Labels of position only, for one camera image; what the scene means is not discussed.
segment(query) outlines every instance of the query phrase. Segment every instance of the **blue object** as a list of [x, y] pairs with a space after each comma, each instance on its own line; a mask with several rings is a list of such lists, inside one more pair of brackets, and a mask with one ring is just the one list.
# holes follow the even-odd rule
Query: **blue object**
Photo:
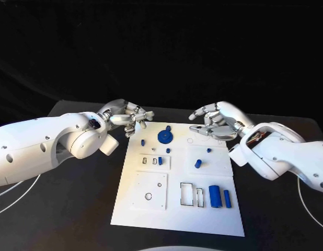
[[166, 130], [162, 130], [158, 134], [158, 140], [162, 144], [169, 144], [174, 140], [172, 128], [168, 126]]
[[201, 161], [201, 160], [198, 160], [198, 161], [197, 161], [197, 164], [195, 164], [195, 167], [197, 167], [197, 168], [199, 168], [199, 167], [201, 167], [201, 165], [202, 165], [202, 161]]
[[224, 198], [225, 198], [225, 206], [227, 206], [227, 208], [233, 208], [231, 198], [230, 198], [230, 191], [228, 190], [224, 191]]
[[211, 206], [212, 208], [222, 207], [220, 186], [210, 186]]

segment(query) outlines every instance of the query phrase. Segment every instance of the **black table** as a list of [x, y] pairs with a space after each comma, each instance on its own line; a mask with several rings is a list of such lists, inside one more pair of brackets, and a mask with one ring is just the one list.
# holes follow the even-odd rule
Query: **black table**
[[[61, 101], [50, 116], [99, 111], [102, 104]], [[156, 122], [191, 123], [192, 110], [146, 107]], [[315, 120], [251, 115], [256, 122], [280, 122], [307, 141], [323, 140]], [[112, 156], [102, 152], [68, 159], [41, 175], [30, 194], [0, 214], [0, 250], [140, 250], [185, 245], [222, 250], [323, 250], [323, 228], [299, 198], [297, 178], [264, 179], [247, 165], [234, 166], [235, 188], [247, 237], [110, 225], [127, 149], [123, 128], [112, 131], [120, 142]], [[21, 196], [34, 179], [0, 198], [0, 209]], [[323, 193], [302, 185], [307, 206], [323, 223]]]

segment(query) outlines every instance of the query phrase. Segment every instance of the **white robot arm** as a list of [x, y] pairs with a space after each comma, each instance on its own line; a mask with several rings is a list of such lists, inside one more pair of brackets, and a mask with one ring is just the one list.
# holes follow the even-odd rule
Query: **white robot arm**
[[71, 157], [89, 157], [99, 149], [110, 155], [119, 142], [107, 132], [123, 125], [130, 137], [136, 122], [146, 128], [145, 119], [153, 116], [152, 111], [119, 99], [97, 113], [68, 113], [2, 126], [0, 186], [35, 177]]
[[270, 180], [290, 171], [323, 192], [323, 141], [306, 142], [279, 123], [256, 125], [244, 112], [225, 101], [198, 109], [189, 119], [201, 115], [205, 115], [207, 126], [194, 125], [192, 131], [225, 141], [240, 134], [241, 142], [230, 150], [230, 157], [240, 166], [248, 163]]

